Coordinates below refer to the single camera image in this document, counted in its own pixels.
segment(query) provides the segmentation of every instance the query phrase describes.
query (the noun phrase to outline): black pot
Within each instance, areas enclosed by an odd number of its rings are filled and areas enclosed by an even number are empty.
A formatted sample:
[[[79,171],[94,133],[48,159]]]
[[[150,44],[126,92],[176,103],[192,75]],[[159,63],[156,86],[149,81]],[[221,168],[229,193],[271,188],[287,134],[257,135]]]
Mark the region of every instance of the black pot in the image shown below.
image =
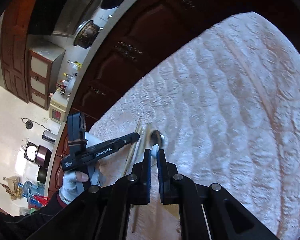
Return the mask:
[[[46,183],[46,178],[47,178],[47,172],[48,170],[40,167],[38,171],[38,177],[37,180],[40,181],[41,183],[45,184]]]

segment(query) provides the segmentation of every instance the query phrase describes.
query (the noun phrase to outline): white glove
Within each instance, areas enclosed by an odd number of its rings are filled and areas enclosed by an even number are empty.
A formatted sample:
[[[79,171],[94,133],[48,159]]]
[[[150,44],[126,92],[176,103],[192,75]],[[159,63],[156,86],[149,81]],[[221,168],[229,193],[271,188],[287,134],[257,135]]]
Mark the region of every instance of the white glove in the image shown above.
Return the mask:
[[[105,177],[102,175],[99,170],[98,163],[95,165],[95,171],[92,178],[90,178],[91,185],[98,185],[102,187]],[[79,192],[76,187],[76,182],[86,182],[88,181],[89,176],[81,171],[66,171],[63,175],[62,187],[59,189],[60,199],[66,203],[70,204],[77,196]]]

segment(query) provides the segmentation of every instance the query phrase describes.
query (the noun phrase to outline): bed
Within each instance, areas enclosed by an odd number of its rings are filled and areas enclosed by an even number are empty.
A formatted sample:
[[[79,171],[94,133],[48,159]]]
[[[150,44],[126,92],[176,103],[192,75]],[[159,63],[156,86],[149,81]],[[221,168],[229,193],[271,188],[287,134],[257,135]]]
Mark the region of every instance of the bed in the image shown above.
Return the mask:
[[[269,21],[250,12],[206,30],[144,76],[90,133],[119,137],[139,118],[164,134],[167,161],[179,173],[220,183],[279,239],[300,237],[300,55]],[[106,185],[121,176],[128,150],[100,161]],[[174,207],[160,203],[156,168],[151,181],[150,204],[140,206],[134,233],[131,210],[127,239],[180,239]]]

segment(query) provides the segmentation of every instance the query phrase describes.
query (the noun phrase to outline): wooden cabinet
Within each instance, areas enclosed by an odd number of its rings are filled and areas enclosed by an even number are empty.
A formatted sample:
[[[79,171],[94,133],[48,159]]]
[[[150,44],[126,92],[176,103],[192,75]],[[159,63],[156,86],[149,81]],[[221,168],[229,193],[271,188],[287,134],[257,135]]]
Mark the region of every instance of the wooden cabinet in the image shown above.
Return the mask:
[[[26,40],[36,0],[13,0],[6,8],[1,27],[1,68],[6,89],[29,102],[26,80]]]
[[[62,132],[60,137],[60,143],[58,145],[58,149],[56,151],[56,155],[64,158],[70,153],[69,146],[68,146],[68,127],[65,125],[65,128]]]
[[[56,83],[65,50],[45,40],[38,40],[29,49],[28,87],[30,101],[48,110],[49,94]]]
[[[64,172],[61,167],[61,161],[63,160],[62,157],[56,155],[54,158],[52,170],[51,170],[51,177],[49,183],[49,191],[58,191],[62,186],[62,180]]]
[[[172,0],[138,0],[91,61],[72,107],[101,116],[138,80],[196,36]]]

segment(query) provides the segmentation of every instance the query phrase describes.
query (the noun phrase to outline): electric cord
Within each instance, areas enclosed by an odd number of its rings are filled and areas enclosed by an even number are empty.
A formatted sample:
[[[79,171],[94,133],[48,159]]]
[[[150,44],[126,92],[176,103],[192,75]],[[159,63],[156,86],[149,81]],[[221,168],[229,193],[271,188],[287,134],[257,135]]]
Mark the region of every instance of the electric cord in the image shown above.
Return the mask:
[[[34,122],[34,123],[36,123],[36,124],[42,126],[42,127],[45,128],[46,130],[48,130],[49,132],[51,132],[51,129],[48,129],[48,128],[46,128],[44,125],[39,124],[39,123],[36,122],[36,121],[32,121],[32,120],[30,120],[29,118],[21,118],[21,120],[22,120],[22,122],[23,122],[24,124],[25,124],[26,122],[24,122],[23,120],[29,120],[29,121],[31,121],[31,122]]]

